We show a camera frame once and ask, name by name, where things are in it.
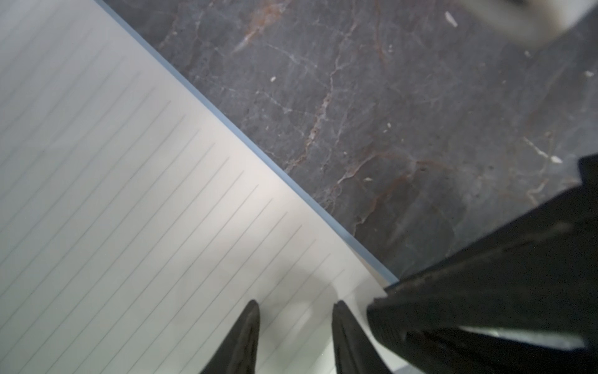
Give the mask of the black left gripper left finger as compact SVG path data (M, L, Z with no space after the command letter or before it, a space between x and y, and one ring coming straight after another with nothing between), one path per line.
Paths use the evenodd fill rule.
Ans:
M260 320L259 304L251 300L201 373L254 374Z

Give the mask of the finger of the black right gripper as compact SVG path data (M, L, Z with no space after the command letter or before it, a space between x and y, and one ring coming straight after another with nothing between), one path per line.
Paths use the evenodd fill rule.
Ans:
M581 182L367 309L375 338L432 373L597 371L597 158Z

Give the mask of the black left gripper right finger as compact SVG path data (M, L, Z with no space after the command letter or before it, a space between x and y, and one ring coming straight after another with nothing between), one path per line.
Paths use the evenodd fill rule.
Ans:
M337 373L392 373L344 301L333 307L332 335Z

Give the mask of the light blue spiral notebook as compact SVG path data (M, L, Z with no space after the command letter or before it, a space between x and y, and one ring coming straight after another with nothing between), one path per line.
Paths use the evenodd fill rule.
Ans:
M198 373L251 301L259 373L333 373L364 261L95 1L1 4L1 371Z

